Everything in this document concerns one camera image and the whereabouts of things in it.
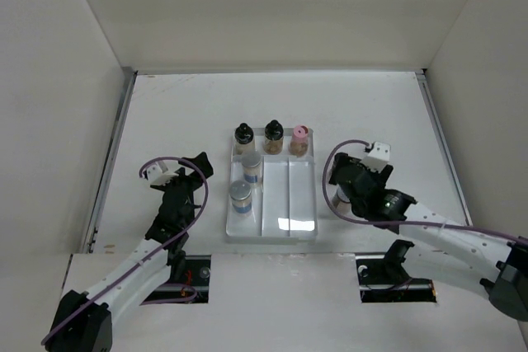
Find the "red label silver lid jar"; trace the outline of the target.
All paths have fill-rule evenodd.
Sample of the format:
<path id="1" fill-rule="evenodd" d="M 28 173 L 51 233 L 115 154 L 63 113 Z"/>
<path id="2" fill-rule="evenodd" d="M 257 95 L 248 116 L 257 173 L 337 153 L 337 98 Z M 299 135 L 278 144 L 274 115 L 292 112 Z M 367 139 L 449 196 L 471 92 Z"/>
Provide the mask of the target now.
<path id="1" fill-rule="evenodd" d="M 340 186 L 337 187 L 334 196 L 332 197 L 332 205 L 337 212 L 347 214 L 351 210 L 350 200 Z"/>

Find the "black cap white spice bottle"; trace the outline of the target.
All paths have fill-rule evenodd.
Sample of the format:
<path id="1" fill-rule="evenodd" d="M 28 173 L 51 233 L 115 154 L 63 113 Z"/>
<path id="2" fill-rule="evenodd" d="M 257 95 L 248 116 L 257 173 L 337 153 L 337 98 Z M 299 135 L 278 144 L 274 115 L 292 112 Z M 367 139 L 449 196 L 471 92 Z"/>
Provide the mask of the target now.
<path id="1" fill-rule="evenodd" d="M 241 123 L 234 131 L 234 151 L 242 155 L 255 150 L 254 131 L 246 123 Z"/>

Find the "blue label silver lid jar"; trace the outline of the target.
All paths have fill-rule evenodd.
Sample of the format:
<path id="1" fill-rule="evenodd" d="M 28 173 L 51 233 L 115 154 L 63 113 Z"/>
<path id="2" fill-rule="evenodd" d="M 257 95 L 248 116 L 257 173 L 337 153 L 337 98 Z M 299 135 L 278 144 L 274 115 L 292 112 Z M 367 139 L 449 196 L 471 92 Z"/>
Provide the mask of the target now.
<path id="1" fill-rule="evenodd" d="M 258 151 L 244 153 L 241 159 L 243 178 L 251 185 L 262 183 L 262 155 Z"/>

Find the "pink cap spice bottle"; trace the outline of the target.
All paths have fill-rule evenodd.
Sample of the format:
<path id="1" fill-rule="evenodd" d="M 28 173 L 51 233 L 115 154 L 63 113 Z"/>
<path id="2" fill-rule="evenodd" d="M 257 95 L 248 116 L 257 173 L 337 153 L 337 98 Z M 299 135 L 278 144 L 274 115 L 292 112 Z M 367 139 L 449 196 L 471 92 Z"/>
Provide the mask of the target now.
<path id="1" fill-rule="evenodd" d="M 309 148 L 309 129 L 305 125 L 297 125 L 293 128 L 290 140 L 290 154 L 302 157 Z"/>

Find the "black cap brown spice bottle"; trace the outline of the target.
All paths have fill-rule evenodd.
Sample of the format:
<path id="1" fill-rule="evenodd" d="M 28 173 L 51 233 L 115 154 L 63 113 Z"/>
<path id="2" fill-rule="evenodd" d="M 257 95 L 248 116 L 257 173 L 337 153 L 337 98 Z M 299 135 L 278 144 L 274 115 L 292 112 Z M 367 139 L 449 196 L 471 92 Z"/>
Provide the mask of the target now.
<path id="1" fill-rule="evenodd" d="M 278 120 L 270 121 L 264 129 L 263 149 L 267 154 L 281 153 L 284 141 L 284 128 Z"/>

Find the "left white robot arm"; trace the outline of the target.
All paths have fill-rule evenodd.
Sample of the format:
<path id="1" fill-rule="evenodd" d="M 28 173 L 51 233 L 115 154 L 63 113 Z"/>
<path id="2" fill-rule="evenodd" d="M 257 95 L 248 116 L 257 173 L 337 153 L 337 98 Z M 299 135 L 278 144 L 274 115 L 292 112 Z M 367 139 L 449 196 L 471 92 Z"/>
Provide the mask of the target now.
<path id="1" fill-rule="evenodd" d="M 183 247 L 188 232 L 205 210 L 194 194 L 210 192 L 214 170 L 206 153 L 196 157 L 156 157 L 139 169 L 162 201 L 144 238 L 133 252 L 97 284 L 68 291 L 59 301 L 49 333 L 48 351 L 109 351 L 118 321 L 162 284 L 178 284 L 185 275 Z"/>

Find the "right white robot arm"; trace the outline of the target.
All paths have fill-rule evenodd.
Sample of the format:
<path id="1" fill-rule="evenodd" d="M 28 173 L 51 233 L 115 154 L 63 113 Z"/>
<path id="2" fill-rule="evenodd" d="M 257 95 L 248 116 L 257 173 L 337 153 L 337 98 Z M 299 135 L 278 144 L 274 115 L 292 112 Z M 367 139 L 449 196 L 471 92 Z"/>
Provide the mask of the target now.
<path id="1" fill-rule="evenodd" d="M 323 168 L 322 188 L 337 188 L 351 206 L 339 218 L 396 235 L 382 260 L 384 276 L 401 286 L 412 278 L 432 279 L 470 291 L 502 314 L 527 320 L 527 240 L 458 223 L 435 214 L 413 196 L 386 184 L 393 171 L 387 159 L 363 158 L 333 150 Z"/>

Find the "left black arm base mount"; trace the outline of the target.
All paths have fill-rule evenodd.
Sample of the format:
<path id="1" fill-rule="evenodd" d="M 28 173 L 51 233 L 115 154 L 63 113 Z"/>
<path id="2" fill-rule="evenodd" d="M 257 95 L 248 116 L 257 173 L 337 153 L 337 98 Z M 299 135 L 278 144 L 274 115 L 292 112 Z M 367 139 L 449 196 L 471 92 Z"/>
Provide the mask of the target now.
<path id="1" fill-rule="evenodd" d="M 183 249 L 170 250 L 167 265 L 170 267 L 168 284 L 191 285 L 192 270 L 188 267 L 186 252 Z"/>

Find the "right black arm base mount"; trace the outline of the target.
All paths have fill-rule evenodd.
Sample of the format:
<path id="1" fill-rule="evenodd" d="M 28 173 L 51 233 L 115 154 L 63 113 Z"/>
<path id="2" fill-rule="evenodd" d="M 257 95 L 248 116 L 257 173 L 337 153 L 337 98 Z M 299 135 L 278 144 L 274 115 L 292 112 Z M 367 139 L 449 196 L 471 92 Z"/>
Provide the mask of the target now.
<path id="1" fill-rule="evenodd" d="M 391 289 L 403 287 L 412 279 L 403 264 L 408 251 L 415 247 L 413 242 L 396 240 L 384 253 L 384 256 L 374 260 L 374 269 L 371 279 L 374 285 L 387 284 Z"/>

